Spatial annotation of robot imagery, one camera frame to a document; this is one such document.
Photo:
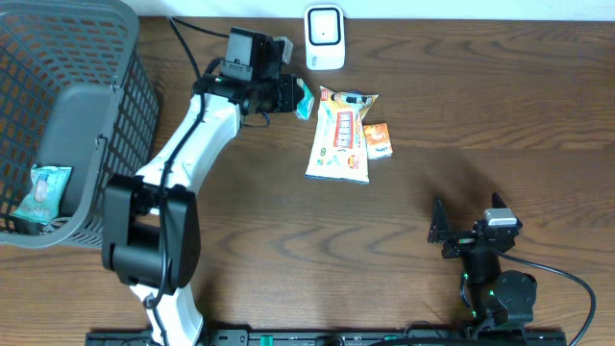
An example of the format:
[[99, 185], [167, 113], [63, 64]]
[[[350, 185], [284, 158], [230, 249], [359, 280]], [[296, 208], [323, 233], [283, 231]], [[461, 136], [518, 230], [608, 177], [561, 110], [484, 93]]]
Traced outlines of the teal white tissue pack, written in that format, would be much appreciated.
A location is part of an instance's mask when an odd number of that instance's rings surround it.
[[304, 95], [297, 104], [295, 115], [300, 120], [308, 121], [314, 105], [314, 96], [303, 79], [297, 79], [297, 86], [302, 90]]

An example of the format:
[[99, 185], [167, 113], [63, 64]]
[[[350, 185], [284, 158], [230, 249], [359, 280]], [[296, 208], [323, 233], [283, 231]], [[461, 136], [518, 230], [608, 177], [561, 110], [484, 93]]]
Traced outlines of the orange tissue pack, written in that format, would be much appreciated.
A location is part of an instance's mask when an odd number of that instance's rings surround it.
[[364, 125], [363, 130], [369, 160], [379, 160], [392, 156], [393, 149], [386, 123]]

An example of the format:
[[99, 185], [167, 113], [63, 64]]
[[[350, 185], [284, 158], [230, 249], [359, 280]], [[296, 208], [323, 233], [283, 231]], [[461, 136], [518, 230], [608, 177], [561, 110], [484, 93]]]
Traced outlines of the large beige snack bag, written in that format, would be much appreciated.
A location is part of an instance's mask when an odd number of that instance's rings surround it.
[[378, 94], [334, 91], [320, 86], [314, 141], [306, 176], [368, 184], [368, 155], [363, 129]]

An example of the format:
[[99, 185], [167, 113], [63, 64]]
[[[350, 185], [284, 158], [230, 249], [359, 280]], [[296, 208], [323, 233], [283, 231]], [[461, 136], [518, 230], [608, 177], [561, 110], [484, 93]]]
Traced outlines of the mint green wipes pack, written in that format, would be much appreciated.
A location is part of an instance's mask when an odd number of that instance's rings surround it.
[[32, 188], [11, 216], [31, 223], [49, 225], [60, 213], [60, 202], [72, 167], [37, 166], [31, 168]]

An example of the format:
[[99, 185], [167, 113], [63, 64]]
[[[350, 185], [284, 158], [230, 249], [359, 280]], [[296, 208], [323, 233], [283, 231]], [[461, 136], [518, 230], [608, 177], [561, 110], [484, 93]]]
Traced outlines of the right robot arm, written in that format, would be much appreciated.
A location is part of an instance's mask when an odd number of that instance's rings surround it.
[[433, 203], [428, 242], [442, 246], [444, 259], [462, 261], [460, 296], [475, 318], [464, 330], [471, 339], [503, 331], [522, 334], [533, 320], [535, 278], [516, 270], [503, 271], [500, 264], [500, 255], [515, 245], [522, 227], [498, 193], [492, 194], [492, 207], [484, 217], [467, 231], [453, 230], [442, 201]]

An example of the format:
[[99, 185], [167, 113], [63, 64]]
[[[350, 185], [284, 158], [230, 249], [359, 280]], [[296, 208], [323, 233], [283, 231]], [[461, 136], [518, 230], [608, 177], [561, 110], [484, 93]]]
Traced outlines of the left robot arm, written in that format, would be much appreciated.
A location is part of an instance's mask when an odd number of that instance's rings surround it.
[[183, 122], [133, 176], [115, 174], [104, 197], [102, 263], [128, 286], [153, 325], [151, 345], [199, 345], [206, 322], [191, 279], [201, 252], [197, 195], [245, 117], [294, 112], [306, 93], [284, 74], [287, 37], [233, 27], [227, 53], [196, 73]]

